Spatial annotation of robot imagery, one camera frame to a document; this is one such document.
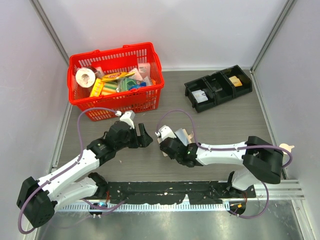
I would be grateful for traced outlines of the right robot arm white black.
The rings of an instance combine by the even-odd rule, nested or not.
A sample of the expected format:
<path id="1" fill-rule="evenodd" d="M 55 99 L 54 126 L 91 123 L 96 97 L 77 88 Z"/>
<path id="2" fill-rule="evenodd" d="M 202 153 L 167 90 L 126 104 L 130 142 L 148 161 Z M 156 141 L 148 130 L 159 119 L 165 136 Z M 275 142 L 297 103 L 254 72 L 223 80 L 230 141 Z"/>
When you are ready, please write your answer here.
<path id="1" fill-rule="evenodd" d="M 283 168 L 283 151 L 256 136 L 230 145 L 183 143 L 177 136 L 158 138 L 159 148 L 180 165 L 193 168 L 215 164 L 242 166 L 230 173 L 226 193 L 238 197 L 250 186 L 263 182 L 279 184 Z"/>

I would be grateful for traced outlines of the beige leather card holder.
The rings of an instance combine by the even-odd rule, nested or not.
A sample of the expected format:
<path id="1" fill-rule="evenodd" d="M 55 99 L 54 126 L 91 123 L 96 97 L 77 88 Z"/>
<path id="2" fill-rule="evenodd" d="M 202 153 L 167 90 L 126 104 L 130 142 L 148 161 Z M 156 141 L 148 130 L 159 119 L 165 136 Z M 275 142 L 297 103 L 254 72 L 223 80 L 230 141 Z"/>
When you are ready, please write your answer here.
<path id="1" fill-rule="evenodd" d="M 186 146 L 187 144 L 192 143 L 192 138 L 194 137 L 193 132 L 191 134 L 188 134 L 187 131 L 184 128 L 180 128 L 176 131 L 173 131 L 176 135 L 176 138 L 180 139 L 181 142 Z M 164 157 L 169 157 L 166 153 L 161 151 Z"/>

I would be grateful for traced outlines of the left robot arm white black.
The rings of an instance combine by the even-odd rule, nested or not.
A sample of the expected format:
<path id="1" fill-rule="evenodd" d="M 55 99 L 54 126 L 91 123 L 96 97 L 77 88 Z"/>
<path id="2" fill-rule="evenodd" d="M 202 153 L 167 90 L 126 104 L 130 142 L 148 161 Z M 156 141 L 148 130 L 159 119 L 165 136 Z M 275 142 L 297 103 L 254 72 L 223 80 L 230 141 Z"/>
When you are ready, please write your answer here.
<path id="1" fill-rule="evenodd" d="M 18 229 L 22 234 L 22 217 L 32 227 L 46 224 L 65 205 L 93 196 L 102 199 L 108 190 L 105 179 L 94 170 L 113 159 L 124 148 L 146 148 L 153 142 L 144 124 L 138 129 L 124 121 L 116 121 L 104 135 L 93 140 L 80 154 L 56 171 L 39 179 L 28 177 L 22 182 L 17 199 L 20 209 Z"/>

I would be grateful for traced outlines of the gold VIP card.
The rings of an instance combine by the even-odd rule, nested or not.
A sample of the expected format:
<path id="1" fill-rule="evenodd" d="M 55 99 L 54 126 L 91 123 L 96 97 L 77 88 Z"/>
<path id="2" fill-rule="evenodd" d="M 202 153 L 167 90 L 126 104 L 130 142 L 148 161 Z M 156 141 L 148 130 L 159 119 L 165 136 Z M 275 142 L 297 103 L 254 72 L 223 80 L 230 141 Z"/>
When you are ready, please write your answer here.
<path id="1" fill-rule="evenodd" d="M 235 87 L 241 87 L 243 85 L 241 80 L 237 76 L 231 76 L 228 79 Z"/>

